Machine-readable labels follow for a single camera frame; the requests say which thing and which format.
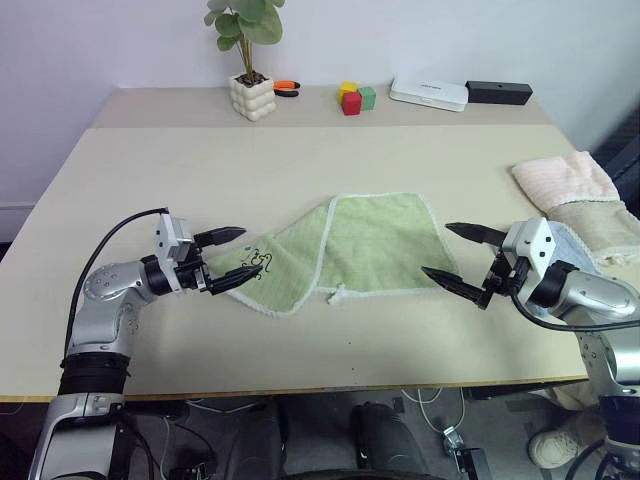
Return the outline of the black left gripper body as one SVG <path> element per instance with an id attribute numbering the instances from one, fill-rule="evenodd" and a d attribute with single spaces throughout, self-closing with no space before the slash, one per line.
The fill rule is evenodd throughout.
<path id="1" fill-rule="evenodd" d="M 202 250 L 195 244 L 189 246 L 186 257 L 174 268 L 176 278 L 183 289 L 218 294 L 209 269 L 201 255 Z"/>

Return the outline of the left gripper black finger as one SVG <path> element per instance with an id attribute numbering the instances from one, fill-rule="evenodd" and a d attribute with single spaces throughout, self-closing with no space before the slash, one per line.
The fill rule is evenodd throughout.
<path id="1" fill-rule="evenodd" d="M 197 233 L 193 236 L 193 239 L 200 249 L 204 249 L 209 246 L 219 246 L 232 242 L 245 233 L 246 230 L 242 227 L 221 227 Z"/>
<path id="2" fill-rule="evenodd" d="M 260 265 L 245 265 L 226 272 L 222 277 L 213 279 L 208 285 L 211 295 L 217 295 L 235 289 L 255 278 L 262 271 Z"/>

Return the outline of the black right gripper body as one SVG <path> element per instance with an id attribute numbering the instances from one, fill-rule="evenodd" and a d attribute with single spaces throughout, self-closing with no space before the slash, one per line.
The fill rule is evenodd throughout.
<path id="1" fill-rule="evenodd" d="M 477 306 L 486 309 L 494 295 L 510 297 L 513 292 L 518 293 L 527 279 L 530 262 L 526 257 L 519 256 L 511 264 L 505 253 L 498 249 L 493 263 L 483 283 Z"/>

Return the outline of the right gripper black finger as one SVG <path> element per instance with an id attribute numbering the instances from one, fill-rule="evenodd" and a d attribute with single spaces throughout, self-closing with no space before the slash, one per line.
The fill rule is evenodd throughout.
<path id="1" fill-rule="evenodd" d="M 476 243 L 501 247 L 507 233 L 479 224 L 452 222 L 445 227 L 456 235 Z"/>
<path id="2" fill-rule="evenodd" d="M 466 283 L 460 276 L 431 267 L 422 266 L 421 270 L 433 282 L 443 289 L 477 304 L 484 294 L 479 287 Z"/>

